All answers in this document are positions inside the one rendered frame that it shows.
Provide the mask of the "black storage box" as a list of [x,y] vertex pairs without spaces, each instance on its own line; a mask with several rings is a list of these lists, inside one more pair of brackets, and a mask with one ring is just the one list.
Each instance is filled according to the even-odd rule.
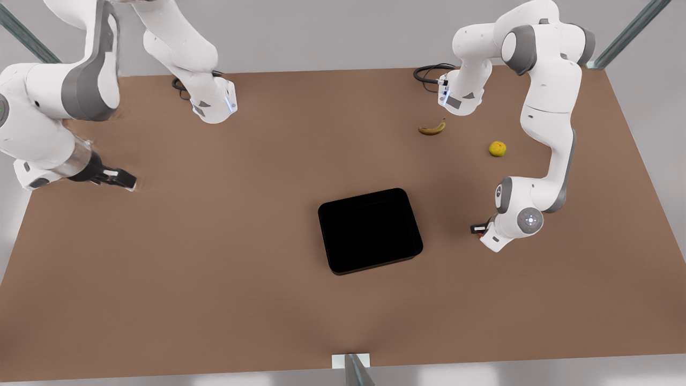
[[423,250],[402,188],[323,203],[317,213],[327,263],[337,276],[409,261]]

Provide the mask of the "silver frame post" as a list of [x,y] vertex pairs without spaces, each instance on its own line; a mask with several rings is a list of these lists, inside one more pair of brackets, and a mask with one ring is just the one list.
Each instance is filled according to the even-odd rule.
[[376,386],[368,373],[370,354],[347,353],[331,356],[332,369],[345,371],[345,386]]
[[605,69],[667,7],[672,0],[650,0],[627,24],[598,58],[585,64],[587,69]]
[[48,49],[15,15],[0,3],[0,25],[42,63],[56,64],[62,61]]

